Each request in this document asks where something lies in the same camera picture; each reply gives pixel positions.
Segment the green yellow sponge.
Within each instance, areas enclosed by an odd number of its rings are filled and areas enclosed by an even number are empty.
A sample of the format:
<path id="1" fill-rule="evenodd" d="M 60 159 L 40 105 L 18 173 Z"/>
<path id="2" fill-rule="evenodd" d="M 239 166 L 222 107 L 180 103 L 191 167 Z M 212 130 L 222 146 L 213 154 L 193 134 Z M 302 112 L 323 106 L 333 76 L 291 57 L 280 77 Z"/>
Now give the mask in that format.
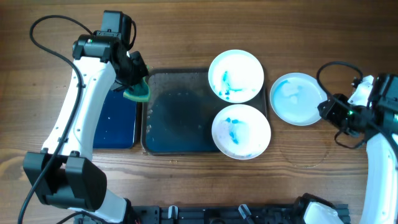
<path id="1" fill-rule="evenodd" d="M 123 97 L 135 101 L 138 103 L 146 103 L 150 100 L 151 90 L 147 84 L 146 77 L 149 75 L 148 66 L 144 66 L 144 76 L 140 82 L 129 89 L 126 89 L 123 93 Z"/>

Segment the white plate blue stains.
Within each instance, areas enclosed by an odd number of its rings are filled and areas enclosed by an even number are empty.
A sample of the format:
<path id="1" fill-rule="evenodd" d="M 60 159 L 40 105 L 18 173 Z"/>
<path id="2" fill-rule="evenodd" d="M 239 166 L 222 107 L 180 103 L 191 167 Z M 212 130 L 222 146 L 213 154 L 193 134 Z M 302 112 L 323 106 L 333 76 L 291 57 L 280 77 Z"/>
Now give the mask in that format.
<path id="1" fill-rule="evenodd" d="M 321 116 L 318 105 L 327 100 L 316 79 L 305 73 L 287 73 L 271 87 L 269 100 L 275 114 L 296 126 L 309 126 Z"/>

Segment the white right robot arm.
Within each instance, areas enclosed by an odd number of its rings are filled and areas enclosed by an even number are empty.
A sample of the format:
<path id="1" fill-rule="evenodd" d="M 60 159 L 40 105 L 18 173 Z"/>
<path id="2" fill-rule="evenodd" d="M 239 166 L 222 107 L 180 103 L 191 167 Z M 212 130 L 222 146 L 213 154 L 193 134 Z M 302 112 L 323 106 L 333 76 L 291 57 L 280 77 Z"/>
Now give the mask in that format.
<path id="1" fill-rule="evenodd" d="M 355 84 L 351 98 L 331 95 L 318 112 L 340 133 L 364 134 L 368 179 L 360 222 L 397 223 L 397 75 Z"/>

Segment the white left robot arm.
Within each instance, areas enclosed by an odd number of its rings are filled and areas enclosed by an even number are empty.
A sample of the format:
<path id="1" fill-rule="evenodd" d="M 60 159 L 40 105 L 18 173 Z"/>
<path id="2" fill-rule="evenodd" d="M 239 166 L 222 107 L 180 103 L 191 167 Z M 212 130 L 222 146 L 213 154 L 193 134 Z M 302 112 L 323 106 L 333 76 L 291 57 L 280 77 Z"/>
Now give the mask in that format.
<path id="1" fill-rule="evenodd" d="M 74 43 L 72 79 L 54 129 L 40 152 L 25 155 L 23 169 L 31 183 L 27 198 L 71 209 L 103 223 L 139 223 L 131 202 L 107 188 L 106 174 L 93 164 L 93 141 L 110 90 L 146 102 L 148 69 L 135 36 L 101 31 Z"/>

